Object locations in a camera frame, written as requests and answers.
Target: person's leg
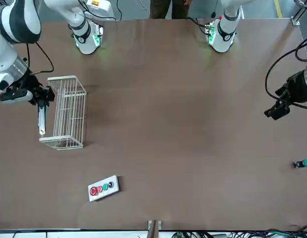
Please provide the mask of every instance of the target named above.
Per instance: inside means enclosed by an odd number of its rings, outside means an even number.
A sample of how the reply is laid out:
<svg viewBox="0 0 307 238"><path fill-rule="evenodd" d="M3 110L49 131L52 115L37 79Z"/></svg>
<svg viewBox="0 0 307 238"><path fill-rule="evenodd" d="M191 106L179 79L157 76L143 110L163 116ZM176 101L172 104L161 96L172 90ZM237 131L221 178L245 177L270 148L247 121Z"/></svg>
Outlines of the person's leg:
<svg viewBox="0 0 307 238"><path fill-rule="evenodd" d="M189 6L184 6L184 0L172 0L172 19L187 18Z"/></svg>
<svg viewBox="0 0 307 238"><path fill-rule="evenodd" d="M163 19L168 13L171 0L151 0L150 18Z"/></svg>

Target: brown table surface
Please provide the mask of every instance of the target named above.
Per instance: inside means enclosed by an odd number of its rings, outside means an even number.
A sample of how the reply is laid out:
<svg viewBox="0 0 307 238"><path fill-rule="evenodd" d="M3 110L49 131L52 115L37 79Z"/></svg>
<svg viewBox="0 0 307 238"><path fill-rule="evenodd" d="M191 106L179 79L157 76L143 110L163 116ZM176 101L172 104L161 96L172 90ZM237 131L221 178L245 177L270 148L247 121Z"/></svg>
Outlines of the brown table surface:
<svg viewBox="0 0 307 238"><path fill-rule="evenodd" d="M187 20L106 23L91 56L66 23L42 31L55 72L40 80L76 75L89 93L86 147L50 149L38 141L35 107L0 104L0 229L144 229L152 219L163 229L307 225L307 169L290 167L307 157L307 111L279 121L263 114L274 104L267 70L302 40L290 20L241 21L226 54ZM48 69L30 49L32 70ZM304 66L282 61L270 90ZM87 186L111 175L122 191L88 202Z"/></svg>

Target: black cable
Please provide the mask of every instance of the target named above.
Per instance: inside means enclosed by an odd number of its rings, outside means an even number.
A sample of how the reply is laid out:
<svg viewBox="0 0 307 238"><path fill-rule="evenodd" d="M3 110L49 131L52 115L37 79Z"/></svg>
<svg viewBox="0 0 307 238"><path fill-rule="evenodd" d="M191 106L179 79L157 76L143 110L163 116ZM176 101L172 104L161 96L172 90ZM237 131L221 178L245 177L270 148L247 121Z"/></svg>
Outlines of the black cable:
<svg viewBox="0 0 307 238"><path fill-rule="evenodd" d="M16 231L16 232L13 234L13 237L12 237L12 238L14 238L15 235L16 235L17 233L21 233L21 231Z"/></svg>
<svg viewBox="0 0 307 238"><path fill-rule="evenodd" d="M197 25L197 26L199 27L200 31L201 31L204 35L207 35L207 33L206 33L205 31L203 31L203 29L202 29L202 27L205 28L205 25L206 25L206 24L200 24L200 23L198 22L197 18L196 18L196 19L193 19L192 17L187 17L186 19L187 19L187 20L191 20L195 25Z"/></svg>
<svg viewBox="0 0 307 238"><path fill-rule="evenodd" d="M102 19L114 19L115 21L117 21L114 17L111 17L111 16L109 16L109 17L103 17L103 16L98 16L98 15L95 15L95 14L93 14L89 9L88 9L88 6L85 4L85 6L83 5L83 3L81 2L81 0L78 0L78 2L79 2L79 4L87 11L87 12L89 12L90 14L92 14L93 16L95 16L95 17L99 17L99 18L102 18Z"/></svg>
<svg viewBox="0 0 307 238"><path fill-rule="evenodd" d="M30 50L29 50L29 44L26 44L26 51L28 53L28 68L30 67Z"/></svg>
<svg viewBox="0 0 307 238"><path fill-rule="evenodd" d="M279 57L273 64L272 66L269 68L268 72L267 72L267 75L266 75L266 78L265 78L265 84L264 84L264 87L265 87L265 90L266 90L266 93L273 99L277 100L277 101L280 101L280 102L283 102L283 103L287 103L287 104L290 104L290 105L293 105L295 107L298 107L298 108L303 108L303 109L307 109L307 106L304 106L304 105L301 105L301 104L297 104L297 103L292 103L292 102L289 102L287 100L284 100L284 99L281 99L281 98L278 98L276 96L274 96L273 94L271 94L268 90L268 77L272 71L272 69L274 68L274 66L276 66L276 64L282 60L283 58L285 58L286 56L294 53L294 52L297 52L298 50L302 49L303 47L306 47L307 46L307 43L305 43L307 41L307 39L305 39L302 43L300 43L298 45L298 47L296 47L295 49L289 51L289 52L286 52L284 55L282 55L281 57ZM297 57L297 59L299 61L303 61L304 59L301 59L299 57Z"/></svg>
<svg viewBox="0 0 307 238"><path fill-rule="evenodd" d="M196 18L196 22L197 22L197 24L198 24L198 27L199 27L200 31L201 31L204 35L207 35L206 32L203 31L203 29L201 28L201 26L200 26L200 24L199 24L197 18Z"/></svg>
<svg viewBox="0 0 307 238"><path fill-rule="evenodd" d="M122 11L120 11L120 9L119 9L119 7L118 7L118 1L119 1L119 0L117 0L117 2L116 2L116 6L117 6L118 11L120 12L120 21L121 21L122 18L123 18L123 13L122 13Z"/></svg>
<svg viewBox="0 0 307 238"><path fill-rule="evenodd" d="M187 20L191 20L195 25L198 25L200 27L205 27L205 25L200 24L199 22L197 22L195 19L193 19L192 17L187 17Z"/></svg>
<svg viewBox="0 0 307 238"><path fill-rule="evenodd" d="M302 61L302 62L307 62L307 59L302 59L302 58L300 58L300 57L298 56L298 51L299 51L299 49L301 49L301 48L300 48L301 45L303 45L305 42L307 42L307 38L306 38L304 41L302 41L302 42L299 44L299 46L296 48L296 58L297 58L299 61Z"/></svg>
<svg viewBox="0 0 307 238"><path fill-rule="evenodd" d="M51 70L43 70L43 71L38 71L38 72L35 72L35 73L32 73L31 75L37 75L37 74L40 74L40 73L51 73L54 71L54 65L50 59L50 57L45 53L45 51L42 49L42 47L39 45L39 43L36 42L36 45L40 48L40 50L43 52L43 54L46 56L46 58L49 60L51 66L52 66L52 69Z"/></svg>
<svg viewBox="0 0 307 238"><path fill-rule="evenodd" d="M218 0L216 0L216 3L215 3L215 8L214 8L214 11L211 15L212 18L215 18L216 17L216 8L217 8L217 3L218 3Z"/></svg>

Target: wire basket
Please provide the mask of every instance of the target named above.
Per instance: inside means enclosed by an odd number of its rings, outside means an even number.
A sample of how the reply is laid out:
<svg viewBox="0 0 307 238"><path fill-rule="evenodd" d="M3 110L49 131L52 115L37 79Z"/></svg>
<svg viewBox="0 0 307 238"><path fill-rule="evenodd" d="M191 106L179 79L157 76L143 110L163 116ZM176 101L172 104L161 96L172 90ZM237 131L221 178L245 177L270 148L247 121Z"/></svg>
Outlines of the wire basket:
<svg viewBox="0 0 307 238"><path fill-rule="evenodd" d="M40 142L57 150L83 148L86 90L76 76L48 78L56 93L56 112L52 137Z"/></svg>

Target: small green object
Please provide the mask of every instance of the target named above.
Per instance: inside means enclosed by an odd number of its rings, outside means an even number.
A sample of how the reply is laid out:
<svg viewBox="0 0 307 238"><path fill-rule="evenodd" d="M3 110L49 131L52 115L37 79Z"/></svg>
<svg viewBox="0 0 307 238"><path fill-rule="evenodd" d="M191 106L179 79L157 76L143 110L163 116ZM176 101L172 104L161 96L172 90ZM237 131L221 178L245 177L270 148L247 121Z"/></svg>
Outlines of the small green object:
<svg viewBox="0 0 307 238"><path fill-rule="evenodd" d="M304 164L305 167L307 167L307 159L303 160L303 164Z"/></svg>
<svg viewBox="0 0 307 238"><path fill-rule="evenodd" d="M103 190L106 191L107 189L108 189L108 184L106 183L103 185Z"/></svg>

